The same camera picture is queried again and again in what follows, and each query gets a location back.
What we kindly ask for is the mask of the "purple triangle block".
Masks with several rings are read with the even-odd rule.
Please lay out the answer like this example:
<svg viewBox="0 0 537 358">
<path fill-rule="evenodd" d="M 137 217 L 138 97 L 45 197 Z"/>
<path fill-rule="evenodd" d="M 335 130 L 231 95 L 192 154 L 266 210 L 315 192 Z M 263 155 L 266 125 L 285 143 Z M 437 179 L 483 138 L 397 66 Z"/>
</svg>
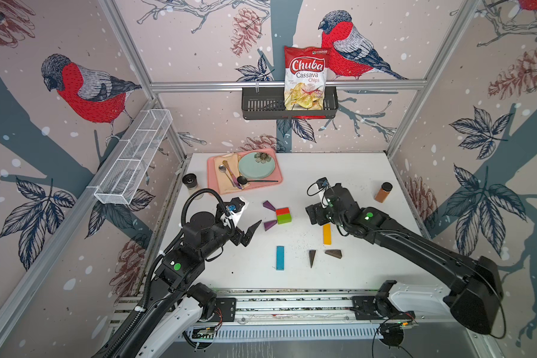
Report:
<svg viewBox="0 0 537 358">
<path fill-rule="evenodd" d="M 276 211 L 276 208 L 269 201 L 264 201 L 263 206 L 273 212 Z"/>
<path fill-rule="evenodd" d="M 264 226 L 264 230 L 265 231 L 268 231 L 270 230 L 271 228 L 273 228 L 275 225 L 277 225 L 277 220 L 272 220 L 272 221 L 269 221 L 269 222 L 264 222 L 263 226 Z"/>
</svg>

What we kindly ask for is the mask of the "green rectangular block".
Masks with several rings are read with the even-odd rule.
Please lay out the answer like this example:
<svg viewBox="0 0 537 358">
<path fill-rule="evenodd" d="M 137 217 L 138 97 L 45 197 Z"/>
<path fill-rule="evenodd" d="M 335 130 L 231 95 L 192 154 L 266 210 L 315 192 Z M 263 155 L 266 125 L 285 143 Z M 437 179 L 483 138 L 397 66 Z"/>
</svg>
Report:
<svg viewBox="0 0 537 358">
<path fill-rule="evenodd" d="M 292 216 L 290 213 L 280 214 L 277 216 L 277 223 L 279 225 L 287 224 L 292 222 Z"/>
</svg>

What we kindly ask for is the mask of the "red rectangular block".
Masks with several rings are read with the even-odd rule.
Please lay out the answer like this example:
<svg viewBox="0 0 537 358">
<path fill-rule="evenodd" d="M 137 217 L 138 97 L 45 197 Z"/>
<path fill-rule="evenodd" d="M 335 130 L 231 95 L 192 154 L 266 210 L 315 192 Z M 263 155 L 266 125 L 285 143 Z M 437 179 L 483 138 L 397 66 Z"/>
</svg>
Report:
<svg viewBox="0 0 537 358">
<path fill-rule="evenodd" d="M 286 214 L 290 214 L 288 207 L 280 208 L 280 209 L 276 210 L 276 215 L 277 216 L 283 216 L 283 215 L 286 215 Z"/>
</svg>

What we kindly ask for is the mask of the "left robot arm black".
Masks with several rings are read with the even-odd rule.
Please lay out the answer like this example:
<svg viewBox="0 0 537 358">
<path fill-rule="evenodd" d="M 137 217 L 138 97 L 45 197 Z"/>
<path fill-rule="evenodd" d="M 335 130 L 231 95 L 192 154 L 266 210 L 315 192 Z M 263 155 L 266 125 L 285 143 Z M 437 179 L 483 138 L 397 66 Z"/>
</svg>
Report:
<svg viewBox="0 0 537 358">
<path fill-rule="evenodd" d="M 197 281 L 208 262 L 221 256 L 226 243 L 248 246 L 258 229 L 247 231 L 237 223 L 248 203 L 242 197 L 224 201 L 214 189 L 194 192 L 182 207 L 181 228 L 174 240 L 150 266 L 142 298 L 96 357 L 139 357 L 150 348 L 149 339 L 163 336 L 159 323 L 177 303 L 190 303 L 194 310 L 178 320 L 171 337 L 216 309 L 216 293 Z"/>
</svg>

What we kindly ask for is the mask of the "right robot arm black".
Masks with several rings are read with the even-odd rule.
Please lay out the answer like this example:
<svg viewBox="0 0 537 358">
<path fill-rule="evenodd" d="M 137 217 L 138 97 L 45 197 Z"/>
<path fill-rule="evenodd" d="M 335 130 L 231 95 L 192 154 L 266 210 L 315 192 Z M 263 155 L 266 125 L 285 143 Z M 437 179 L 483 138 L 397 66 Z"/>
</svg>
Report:
<svg viewBox="0 0 537 358">
<path fill-rule="evenodd" d="M 320 178 L 314 185 L 320 203 L 306 207 L 314 225 L 333 224 L 341 235 L 388 249 L 428 271 L 449 288 L 444 303 L 465 328 L 489 335 L 497 317 L 504 317 L 503 287 L 498 266 L 452 252 L 408 230 L 375 207 L 362 208 L 341 183 L 332 186 Z"/>
</svg>

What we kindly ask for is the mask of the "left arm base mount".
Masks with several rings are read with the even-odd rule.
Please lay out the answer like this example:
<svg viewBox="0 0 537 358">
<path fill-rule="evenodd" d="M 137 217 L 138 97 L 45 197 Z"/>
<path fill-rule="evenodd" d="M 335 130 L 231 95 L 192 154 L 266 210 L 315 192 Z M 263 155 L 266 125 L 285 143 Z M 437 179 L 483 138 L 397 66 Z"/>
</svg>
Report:
<svg viewBox="0 0 537 358">
<path fill-rule="evenodd" d="M 217 298 L 215 307 L 211 311 L 204 311 L 200 322 L 218 324 L 219 322 L 234 322 L 237 312 L 235 298 Z"/>
</svg>

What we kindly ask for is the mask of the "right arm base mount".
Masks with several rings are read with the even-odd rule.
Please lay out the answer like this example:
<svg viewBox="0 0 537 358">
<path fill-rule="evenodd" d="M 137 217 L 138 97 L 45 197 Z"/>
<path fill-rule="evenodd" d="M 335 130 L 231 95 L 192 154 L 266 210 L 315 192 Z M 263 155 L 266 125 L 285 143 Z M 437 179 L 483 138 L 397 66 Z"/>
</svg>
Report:
<svg viewBox="0 0 537 358">
<path fill-rule="evenodd" d="M 372 295 L 356 295 L 351 297 L 352 310 L 356 320 L 374 320 L 385 317 L 381 300 Z"/>
</svg>

